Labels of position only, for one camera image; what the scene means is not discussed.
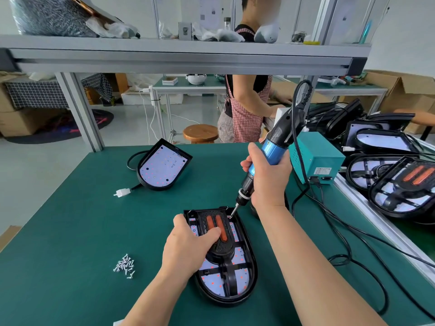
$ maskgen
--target right hand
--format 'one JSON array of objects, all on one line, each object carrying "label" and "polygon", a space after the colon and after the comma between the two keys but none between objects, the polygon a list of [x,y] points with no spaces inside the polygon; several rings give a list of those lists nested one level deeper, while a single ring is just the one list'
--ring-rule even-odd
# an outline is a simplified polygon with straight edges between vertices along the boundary
[{"label": "right hand", "polygon": [[286,107],[286,106],[284,106],[282,104],[271,106],[270,107],[271,108],[271,115],[269,116],[269,118],[276,118],[276,112],[278,111],[278,109],[281,109],[283,107]]},{"label": "right hand", "polygon": [[254,143],[249,143],[248,151],[249,156],[240,164],[246,172],[252,164],[255,166],[255,191],[251,197],[253,206],[257,210],[285,206],[284,191],[293,169],[289,151],[284,153],[280,163],[275,166],[269,165],[263,152]]}]

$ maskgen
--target red checkered apron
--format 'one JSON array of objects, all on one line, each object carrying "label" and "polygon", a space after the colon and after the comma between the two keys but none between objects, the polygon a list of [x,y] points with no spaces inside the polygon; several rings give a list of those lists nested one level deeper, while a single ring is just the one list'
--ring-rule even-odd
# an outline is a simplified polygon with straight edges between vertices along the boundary
[{"label": "red checkered apron", "polygon": [[[240,29],[237,33],[248,32],[255,35],[249,29]],[[268,83],[264,89],[258,93],[261,100],[265,103],[269,100],[269,94],[272,87],[272,76],[269,76]],[[234,143],[244,143],[244,142],[258,142],[261,135],[261,125],[263,124],[264,117],[259,115],[254,115],[248,112],[233,96],[231,89],[228,89],[229,96],[227,101],[231,102],[231,107],[233,109],[233,123],[234,123]]]}]

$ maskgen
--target yellow object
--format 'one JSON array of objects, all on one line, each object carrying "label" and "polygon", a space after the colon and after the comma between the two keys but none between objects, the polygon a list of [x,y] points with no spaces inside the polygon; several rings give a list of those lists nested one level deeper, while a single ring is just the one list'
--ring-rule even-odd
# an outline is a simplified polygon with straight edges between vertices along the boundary
[{"label": "yellow object", "polygon": [[305,45],[320,46],[320,41],[304,41]]}]

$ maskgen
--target person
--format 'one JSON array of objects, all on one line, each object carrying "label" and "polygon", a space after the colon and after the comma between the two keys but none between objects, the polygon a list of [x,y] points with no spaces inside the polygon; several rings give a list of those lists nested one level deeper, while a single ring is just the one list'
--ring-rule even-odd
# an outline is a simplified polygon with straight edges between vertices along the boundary
[{"label": "person", "polygon": [[[303,326],[385,326],[382,318],[322,255],[285,207],[284,190],[292,166],[287,151],[271,166],[261,150],[249,144],[244,171],[254,163],[254,207],[272,246]],[[160,271],[128,313],[122,326],[167,325],[188,279],[200,268],[220,229],[196,237],[183,215],[163,251]]]},{"label": "person", "polygon": [[[246,42],[254,42],[259,27],[275,20],[281,0],[242,0],[243,17],[236,32]],[[227,99],[225,111],[217,123],[219,138],[224,143],[258,142],[264,117],[274,118],[283,105],[269,106],[275,99],[290,103],[291,95],[281,96],[273,89],[272,76],[226,75]]]}]

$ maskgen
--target bottle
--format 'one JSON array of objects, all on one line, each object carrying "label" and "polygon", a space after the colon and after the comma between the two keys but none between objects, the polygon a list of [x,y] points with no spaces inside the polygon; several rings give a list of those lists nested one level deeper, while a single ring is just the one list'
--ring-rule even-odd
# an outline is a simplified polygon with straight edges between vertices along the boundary
[{"label": "bottle", "polygon": [[224,27],[231,30],[231,17],[224,17]]}]

